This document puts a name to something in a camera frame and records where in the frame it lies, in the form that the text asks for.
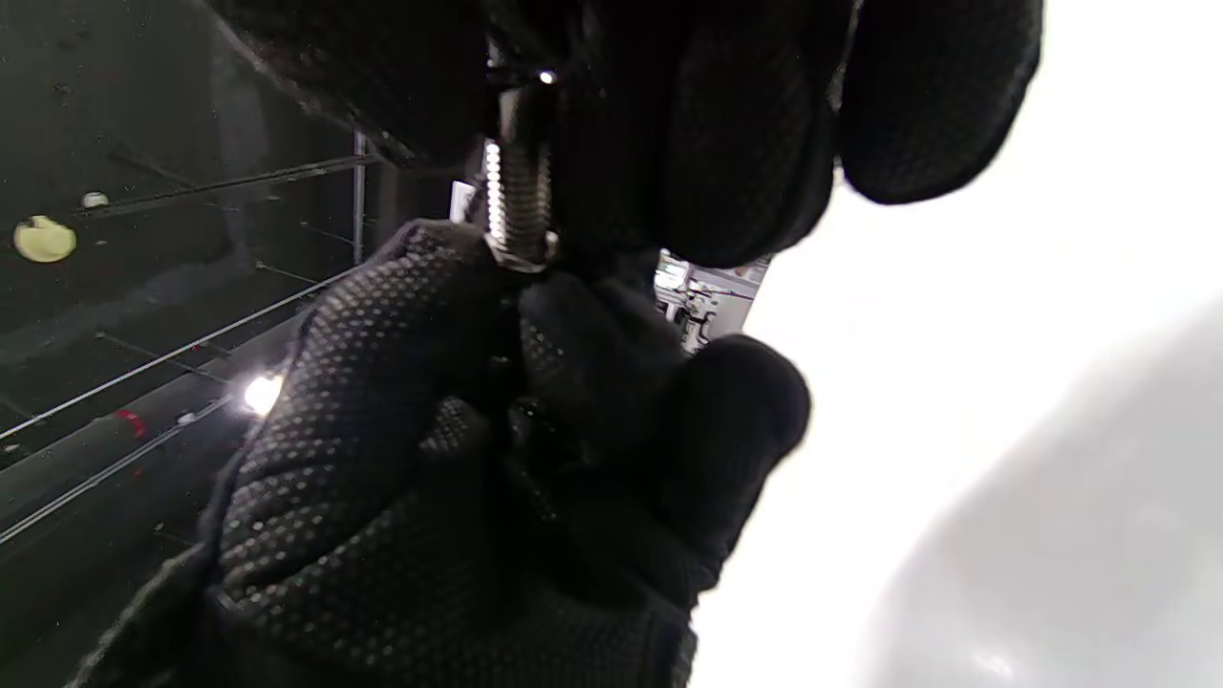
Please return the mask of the person's right hand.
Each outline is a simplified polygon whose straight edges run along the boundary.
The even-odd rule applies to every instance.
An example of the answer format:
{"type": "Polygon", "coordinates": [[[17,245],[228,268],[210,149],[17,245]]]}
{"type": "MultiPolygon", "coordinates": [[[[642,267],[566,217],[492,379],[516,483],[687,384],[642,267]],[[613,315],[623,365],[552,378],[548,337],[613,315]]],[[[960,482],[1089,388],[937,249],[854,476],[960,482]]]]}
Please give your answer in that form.
{"type": "Polygon", "coordinates": [[[796,367],[645,288],[415,221],[303,314],[201,539],[73,687],[685,687],[691,617],[804,439],[796,367]]]}

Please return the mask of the person's left hand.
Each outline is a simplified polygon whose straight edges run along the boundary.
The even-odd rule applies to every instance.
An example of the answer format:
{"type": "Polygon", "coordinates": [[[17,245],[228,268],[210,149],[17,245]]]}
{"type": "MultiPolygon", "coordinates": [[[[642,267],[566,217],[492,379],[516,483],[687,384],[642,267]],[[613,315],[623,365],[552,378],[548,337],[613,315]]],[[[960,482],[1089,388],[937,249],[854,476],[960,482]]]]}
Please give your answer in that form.
{"type": "Polygon", "coordinates": [[[835,170],[914,204],[996,159],[1041,1],[209,1],[238,51],[389,160],[451,166],[495,86],[550,70],[541,130],[569,260],[737,266],[800,243],[835,170]]]}

